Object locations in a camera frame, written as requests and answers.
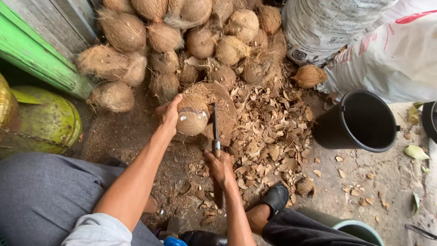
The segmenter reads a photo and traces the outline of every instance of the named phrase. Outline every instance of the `forearm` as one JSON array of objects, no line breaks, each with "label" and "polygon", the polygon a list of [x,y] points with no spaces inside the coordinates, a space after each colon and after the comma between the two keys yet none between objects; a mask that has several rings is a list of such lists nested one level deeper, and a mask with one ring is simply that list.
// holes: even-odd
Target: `forearm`
[{"label": "forearm", "polygon": [[238,184],[234,177],[225,182],[226,214],[229,246],[256,246],[244,211]]},{"label": "forearm", "polygon": [[97,203],[94,213],[120,220],[131,232],[149,198],[159,164],[173,135],[163,125]]}]

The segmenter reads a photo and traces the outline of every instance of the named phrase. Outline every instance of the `sleeve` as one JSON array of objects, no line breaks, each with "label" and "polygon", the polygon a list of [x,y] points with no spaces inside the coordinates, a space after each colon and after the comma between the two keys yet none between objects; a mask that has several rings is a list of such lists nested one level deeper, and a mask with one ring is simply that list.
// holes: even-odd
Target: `sleeve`
[{"label": "sleeve", "polygon": [[80,217],[61,246],[131,246],[132,233],[118,219],[103,213]]}]

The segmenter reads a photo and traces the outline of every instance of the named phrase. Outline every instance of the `black bucket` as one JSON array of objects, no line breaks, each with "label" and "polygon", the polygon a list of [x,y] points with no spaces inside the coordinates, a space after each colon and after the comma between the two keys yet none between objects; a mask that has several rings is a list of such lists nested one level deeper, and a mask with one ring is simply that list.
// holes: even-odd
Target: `black bucket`
[{"label": "black bucket", "polygon": [[365,149],[381,153],[396,142],[395,117],[375,94],[358,90],[347,93],[339,104],[316,119],[314,139],[328,149]]}]

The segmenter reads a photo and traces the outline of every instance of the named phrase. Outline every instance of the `hand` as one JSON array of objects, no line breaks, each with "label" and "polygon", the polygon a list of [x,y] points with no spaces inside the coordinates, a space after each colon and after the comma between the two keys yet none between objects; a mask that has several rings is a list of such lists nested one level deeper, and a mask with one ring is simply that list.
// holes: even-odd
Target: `hand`
[{"label": "hand", "polygon": [[205,157],[208,160],[210,177],[214,178],[220,184],[220,187],[225,190],[225,183],[235,181],[231,156],[226,152],[222,152],[220,157],[216,158],[211,152],[205,150]]},{"label": "hand", "polygon": [[176,124],[177,119],[179,117],[179,113],[177,112],[177,105],[182,100],[182,94],[177,94],[172,102],[167,102],[158,108],[156,108],[156,114],[162,115],[162,125],[168,127],[168,130],[173,131],[174,135],[176,135]]}]

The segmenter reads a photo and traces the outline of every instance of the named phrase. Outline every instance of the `green door frame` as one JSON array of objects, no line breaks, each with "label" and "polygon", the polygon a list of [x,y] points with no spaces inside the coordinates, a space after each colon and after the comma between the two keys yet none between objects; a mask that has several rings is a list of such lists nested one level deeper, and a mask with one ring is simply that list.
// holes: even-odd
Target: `green door frame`
[{"label": "green door frame", "polygon": [[80,99],[88,99],[95,86],[1,0],[0,57]]}]

